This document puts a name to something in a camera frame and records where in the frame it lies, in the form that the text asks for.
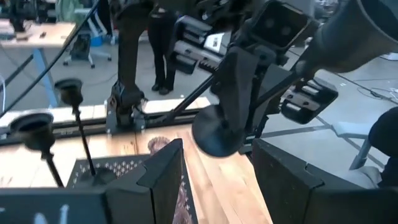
wooden tabletop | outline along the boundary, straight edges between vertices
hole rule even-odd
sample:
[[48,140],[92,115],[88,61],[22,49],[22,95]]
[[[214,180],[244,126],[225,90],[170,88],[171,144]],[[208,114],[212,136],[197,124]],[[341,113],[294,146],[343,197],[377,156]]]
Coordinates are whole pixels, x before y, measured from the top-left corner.
[[[167,111],[176,106],[178,100],[150,101],[147,113]],[[210,103],[199,98],[190,108],[202,108]],[[106,116],[105,106],[81,107],[83,119]],[[56,121],[73,120],[72,110],[58,108],[52,110]],[[0,120],[6,125],[18,114]],[[90,136],[88,144],[94,158],[147,154],[147,143],[154,137],[169,139],[182,138],[184,156],[193,192],[199,223],[272,223],[266,204],[254,175],[254,170],[246,156],[234,154],[231,157],[215,159],[202,153],[191,135],[191,126],[147,129],[143,133],[129,133],[117,136]],[[80,138],[57,140],[52,147],[54,163],[64,183],[68,182],[76,159],[85,158]],[[24,146],[0,148],[0,187],[54,187],[55,182],[40,154],[26,150]]]
[[[76,27],[76,24],[68,22],[58,22],[56,24],[34,24],[33,22],[27,22],[26,34],[29,35],[26,41],[13,40],[0,40],[0,44],[3,47],[62,47],[70,34]],[[45,32],[44,38],[40,38],[40,35]],[[0,19],[0,33],[14,33],[14,29],[10,25],[7,19]]]

concrete floor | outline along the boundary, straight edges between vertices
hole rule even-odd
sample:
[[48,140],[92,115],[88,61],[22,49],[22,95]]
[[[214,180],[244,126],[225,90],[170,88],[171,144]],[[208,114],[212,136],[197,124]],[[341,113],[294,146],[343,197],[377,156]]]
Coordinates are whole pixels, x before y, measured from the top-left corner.
[[[104,58],[94,58],[96,68],[91,69],[88,62],[73,62],[69,67],[64,67],[62,61],[51,69],[53,79],[59,80],[67,77],[77,77],[83,80],[84,105],[102,104],[110,94],[110,88],[116,80],[117,47],[104,46],[103,49],[111,52],[114,57],[112,62]],[[8,49],[7,55],[16,64],[20,64],[30,51],[26,49]],[[48,60],[54,58],[58,49],[46,49]],[[292,49],[289,52],[290,60],[287,68],[297,60],[302,49]],[[0,51],[0,73],[6,78],[16,69],[14,62]],[[272,115],[264,130],[263,138],[289,153],[296,155],[315,166],[328,172],[336,173],[347,170],[354,156],[358,153],[361,141],[355,139],[340,139],[330,129],[330,124],[339,121],[369,123],[389,108],[396,106],[386,100],[378,100],[372,97],[368,91],[357,86],[360,84],[366,88],[373,88],[375,92],[389,98],[390,88],[398,88],[396,71],[398,62],[389,62],[377,58],[354,72],[344,74],[348,80],[338,77],[326,71],[319,71],[317,76],[334,84],[340,96],[322,112],[317,119],[306,125],[299,125],[285,119],[282,115]],[[148,43],[139,46],[139,61],[137,66],[137,84],[150,100],[181,98],[194,90],[208,74],[196,71],[193,75],[178,73],[175,88],[171,94],[160,96],[151,92],[150,87],[154,83],[153,55]],[[37,76],[34,63],[29,65],[25,72],[20,74],[7,88],[7,104],[15,99]],[[206,92],[204,94],[212,103],[217,99]],[[37,85],[14,110],[26,110],[32,108],[48,107],[47,97],[42,85]],[[382,169],[387,157],[379,151],[372,149],[368,164]]]

black funnel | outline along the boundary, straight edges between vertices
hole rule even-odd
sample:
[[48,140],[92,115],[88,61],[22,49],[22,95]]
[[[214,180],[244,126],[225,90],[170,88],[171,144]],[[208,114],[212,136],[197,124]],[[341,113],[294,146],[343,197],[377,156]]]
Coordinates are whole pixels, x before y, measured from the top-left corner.
[[398,49],[398,1],[351,0],[321,26],[302,55],[299,73],[345,73]]
[[28,149],[48,151],[55,142],[52,133],[53,116],[34,113],[16,118],[9,125],[11,134],[18,136]]
[[83,102],[81,86],[83,83],[77,78],[68,78],[57,81],[54,87],[60,92],[61,100],[72,107],[78,107]]

